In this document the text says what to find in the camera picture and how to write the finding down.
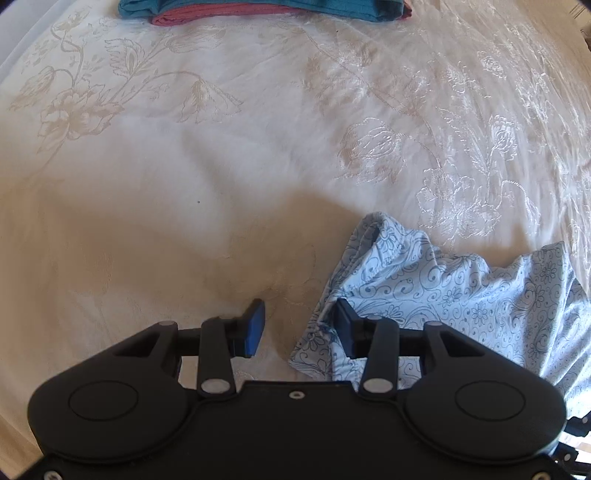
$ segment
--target folded cloth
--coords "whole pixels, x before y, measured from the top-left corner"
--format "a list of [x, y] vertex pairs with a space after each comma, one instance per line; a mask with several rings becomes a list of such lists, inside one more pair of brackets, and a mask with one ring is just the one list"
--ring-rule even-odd
[[[194, 0], [120, 0], [124, 17], [154, 17], [173, 8], [193, 5]], [[200, 4], [229, 4], [232, 1], [199, 0]], [[274, 4], [303, 8], [325, 14], [360, 18], [372, 22], [396, 20], [404, 13], [403, 0], [251, 0], [252, 4]]]
[[154, 17], [151, 22], [160, 27], [181, 25], [192, 20], [218, 15], [269, 15], [297, 13], [299, 8], [273, 4], [194, 4], [186, 7], [173, 8]]
[[[346, 357], [327, 314], [346, 298], [362, 317], [403, 328], [443, 322], [549, 380], [570, 415], [591, 405], [591, 304], [562, 242], [489, 267], [478, 255], [443, 254], [419, 230], [384, 213], [357, 226], [324, 288], [292, 367], [319, 380], [359, 384], [364, 359]], [[401, 388], [420, 378], [417, 359], [400, 359]]]

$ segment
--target floral print garment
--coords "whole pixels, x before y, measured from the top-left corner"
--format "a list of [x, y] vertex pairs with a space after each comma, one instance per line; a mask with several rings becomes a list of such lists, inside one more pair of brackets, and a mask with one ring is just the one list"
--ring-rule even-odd
[[[478, 255], [445, 255], [420, 230], [384, 213], [357, 226], [291, 365], [320, 380], [358, 384], [365, 360], [345, 356], [327, 314], [346, 298], [363, 317], [402, 328], [438, 320], [552, 382], [570, 414], [591, 405], [591, 309], [562, 242], [489, 267]], [[420, 378], [416, 358], [401, 358], [400, 384]]]

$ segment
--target teal fabric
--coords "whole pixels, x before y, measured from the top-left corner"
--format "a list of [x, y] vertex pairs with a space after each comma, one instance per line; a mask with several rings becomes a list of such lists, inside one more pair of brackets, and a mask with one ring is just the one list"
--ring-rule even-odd
[[[173, 8], [194, 4], [235, 3], [236, 0], [121, 0], [119, 13], [124, 18], [153, 17]], [[325, 14], [359, 18], [370, 22], [396, 20], [402, 16], [403, 0], [248, 0], [253, 4], [276, 4], [304, 8]]]

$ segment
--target black mechanical part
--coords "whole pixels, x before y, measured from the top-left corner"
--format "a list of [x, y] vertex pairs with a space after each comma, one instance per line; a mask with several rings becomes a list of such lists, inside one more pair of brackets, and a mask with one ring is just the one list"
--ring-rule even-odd
[[[21, 480], [568, 480], [587, 467], [549, 456], [566, 414], [544, 380], [439, 323], [400, 329], [345, 300], [331, 318], [347, 355], [368, 359], [358, 393], [349, 382], [259, 381], [237, 393], [230, 358], [255, 353], [260, 300], [201, 329], [155, 325], [35, 392], [30, 423], [46, 456]], [[200, 356], [196, 390], [177, 382], [189, 355]], [[409, 390], [397, 388], [399, 355], [421, 359]]]

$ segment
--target bed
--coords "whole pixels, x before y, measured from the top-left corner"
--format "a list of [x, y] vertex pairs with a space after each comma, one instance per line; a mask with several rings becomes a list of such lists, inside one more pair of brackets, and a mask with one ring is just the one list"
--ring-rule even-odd
[[288, 356], [368, 212], [492, 265], [562, 240], [589, 291], [591, 52], [554, 1], [171, 28], [118, 18], [115, 0], [60, 0], [18, 27], [21, 1], [0, 16], [9, 475], [39, 455], [34, 388], [160, 320], [262, 298], [238, 380], [306, 380]]

